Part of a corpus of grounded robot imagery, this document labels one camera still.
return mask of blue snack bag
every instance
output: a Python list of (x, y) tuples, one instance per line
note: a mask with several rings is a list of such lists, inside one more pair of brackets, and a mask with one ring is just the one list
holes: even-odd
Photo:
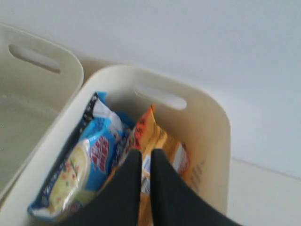
[(120, 117), (94, 93), (79, 128), (78, 143), (66, 155), (37, 199), (29, 206), (34, 216), (58, 222), (87, 205), (117, 165), (135, 122)]

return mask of plastic storage bin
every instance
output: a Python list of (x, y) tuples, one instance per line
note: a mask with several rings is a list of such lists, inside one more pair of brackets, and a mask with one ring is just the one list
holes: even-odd
[(0, 24), (0, 202), (82, 81), (71, 52)]
[(116, 65), (96, 72), (60, 115), (0, 209), (0, 225), (41, 225), (27, 214), (27, 206), (41, 189), (96, 90), (108, 93), (107, 102), (112, 110), (124, 111), (133, 119), (138, 119), (151, 103), (156, 103), (157, 123), (183, 141), (198, 160), (190, 181), (192, 189), (221, 213), (226, 213), (230, 124), (224, 110), (193, 87), (146, 70)]

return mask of orange snack bag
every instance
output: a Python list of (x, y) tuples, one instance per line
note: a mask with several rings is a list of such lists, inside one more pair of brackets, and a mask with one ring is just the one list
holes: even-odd
[[(165, 151), (167, 158), (178, 173), (184, 172), (188, 165), (186, 151), (181, 143), (168, 135), (160, 128), (154, 118), (154, 106), (139, 119), (132, 133), (130, 134), (120, 164), (125, 160), (129, 150), (138, 149), (143, 154), (142, 163), (142, 181), (141, 197), (139, 209), (139, 226), (150, 226), (151, 217), (151, 199), (150, 199), (150, 169), (151, 152), (155, 148), (161, 148)], [(115, 170), (110, 175), (108, 181), (114, 175)]]

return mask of snack bag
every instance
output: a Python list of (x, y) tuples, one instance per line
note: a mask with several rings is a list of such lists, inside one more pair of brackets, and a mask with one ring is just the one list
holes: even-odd
[[(155, 148), (163, 149), (178, 173), (183, 173), (189, 164), (186, 151), (182, 144), (156, 124), (153, 114), (154, 110), (154, 105), (152, 105), (139, 119), (127, 140), (125, 151), (119, 162), (119, 165), (121, 165), (126, 159), (128, 152), (133, 148), (140, 150), (143, 154), (139, 226), (150, 226), (152, 224), (150, 202), (150, 164), (152, 150)], [(113, 170), (107, 182), (113, 177), (116, 170), (117, 168)]]
[(84, 207), (119, 162), (130, 131), (102, 102), (104, 97), (103, 93), (92, 96), (80, 123), (78, 143), (28, 208), (34, 216), (57, 222)]

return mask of packaged food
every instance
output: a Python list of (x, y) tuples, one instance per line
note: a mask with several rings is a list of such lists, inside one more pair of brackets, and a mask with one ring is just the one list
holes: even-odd
[[(152, 105), (139, 119), (129, 135), (125, 151), (119, 162), (119, 165), (121, 165), (126, 159), (129, 150), (133, 148), (140, 150), (143, 154), (139, 226), (150, 226), (152, 224), (150, 202), (152, 150), (155, 148), (163, 149), (178, 173), (183, 173), (189, 164), (189, 159), (183, 145), (156, 124), (154, 110), (155, 107)], [(113, 177), (116, 170), (117, 168), (114, 169), (107, 181)]]
[(77, 128), (78, 143), (28, 208), (34, 216), (57, 222), (84, 207), (119, 162), (130, 128), (106, 106), (104, 97), (100, 92), (92, 96)]

